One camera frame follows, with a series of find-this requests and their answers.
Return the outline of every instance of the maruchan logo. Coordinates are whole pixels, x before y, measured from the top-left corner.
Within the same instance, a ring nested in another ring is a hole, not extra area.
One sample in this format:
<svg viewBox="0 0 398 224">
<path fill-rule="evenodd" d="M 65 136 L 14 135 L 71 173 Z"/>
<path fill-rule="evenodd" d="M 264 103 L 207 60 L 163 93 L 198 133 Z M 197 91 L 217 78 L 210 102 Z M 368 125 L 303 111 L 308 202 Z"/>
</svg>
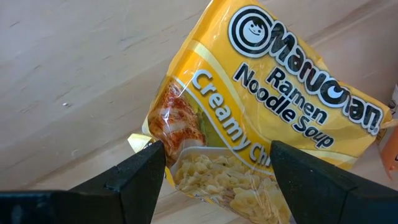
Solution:
<svg viewBox="0 0 398 224">
<path fill-rule="evenodd" d="M 284 68 L 274 69 L 277 71 L 274 85 L 284 81 L 287 71 L 302 83 L 309 95 L 316 95 L 325 106 L 340 108 L 344 116 L 372 135 L 379 132 L 383 120 L 382 109 L 352 95 L 327 71 L 320 70 L 307 58 L 296 36 L 283 23 L 273 20 L 261 7 L 245 6 L 238 10 L 229 22 L 228 35 L 231 45 L 241 55 L 261 58 L 268 54 Z M 254 73 L 247 72 L 245 80 L 250 80 Z"/>
<path fill-rule="evenodd" d="M 241 54 L 259 58 L 267 52 L 271 37 L 272 18 L 258 6 L 246 6 L 232 17 L 229 39 Z"/>
</svg>

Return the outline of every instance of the yellow stripe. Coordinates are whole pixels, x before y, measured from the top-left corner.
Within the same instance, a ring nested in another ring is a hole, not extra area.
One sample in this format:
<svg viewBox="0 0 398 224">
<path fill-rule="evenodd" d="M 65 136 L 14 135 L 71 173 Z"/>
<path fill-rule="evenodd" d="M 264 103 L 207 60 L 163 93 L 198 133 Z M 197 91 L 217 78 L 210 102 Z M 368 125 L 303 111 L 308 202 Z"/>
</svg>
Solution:
<svg viewBox="0 0 398 224">
<path fill-rule="evenodd" d="M 213 69 L 217 72 L 220 78 L 224 81 L 224 84 L 231 93 L 231 96 L 235 99 L 236 104 L 239 106 L 239 109 L 242 111 L 244 118 L 250 124 L 252 129 L 255 130 L 256 134 L 260 136 L 264 141 L 271 142 L 269 139 L 266 139 L 263 135 L 257 132 L 257 129 L 254 127 L 251 120 L 244 112 L 245 110 L 244 105 L 238 95 L 238 92 L 235 90 L 228 74 L 225 72 L 221 64 L 217 61 L 216 57 L 214 57 L 214 55 L 203 44 L 195 40 L 192 40 L 187 48 L 194 51 L 200 57 L 205 59 L 213 67 Z M 354 164 L 354 162 L 357 160 L 357 158 L 353 156 L 347 156 L 337 152 L 318 151 L 318 150 L 309 150 L 309 149 L 301 149 L 301 150 L 318 158 L 324 157 L 324 158 L 336 159 L 341 162 L 346 162 L 348 164 Z"/>
</svg>

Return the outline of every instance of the food photo on package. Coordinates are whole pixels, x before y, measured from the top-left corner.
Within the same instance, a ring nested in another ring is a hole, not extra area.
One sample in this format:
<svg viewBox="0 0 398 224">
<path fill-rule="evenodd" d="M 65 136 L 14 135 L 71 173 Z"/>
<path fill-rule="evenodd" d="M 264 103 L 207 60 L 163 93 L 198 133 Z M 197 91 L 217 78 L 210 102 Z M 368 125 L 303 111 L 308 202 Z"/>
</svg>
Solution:
<svg viewBox="0 0 398 224">
<path fill-rule="evenodd" d="M 350 169 L 393 122 L 388 106 L 333 78 L 311 46 L 251 0 L 214 0 L 172 60 L 143 124 L 168 181 L 253 223 L 292 215 L 271 141 Z"/>
</svg>

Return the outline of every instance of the wooden table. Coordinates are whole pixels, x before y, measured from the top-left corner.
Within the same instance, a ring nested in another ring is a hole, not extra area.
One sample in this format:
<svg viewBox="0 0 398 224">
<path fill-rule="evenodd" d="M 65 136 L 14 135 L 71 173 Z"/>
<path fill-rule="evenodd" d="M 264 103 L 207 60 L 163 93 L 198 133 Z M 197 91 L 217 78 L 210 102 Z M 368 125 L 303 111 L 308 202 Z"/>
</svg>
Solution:
<svg viewBox="0 0 398 224">
<path fill-rule="evenodd" d="M 387 103 L 398 81 L 398 0 L 267 0 L 332 74 Z M 203 0 L 0 2 L 0 189 L 68 189 L 132 154 Z M 360 175 L 395 187 L 371 149 Z M 164 185 L 154 223 L 244 223 Z"/>
</svg>

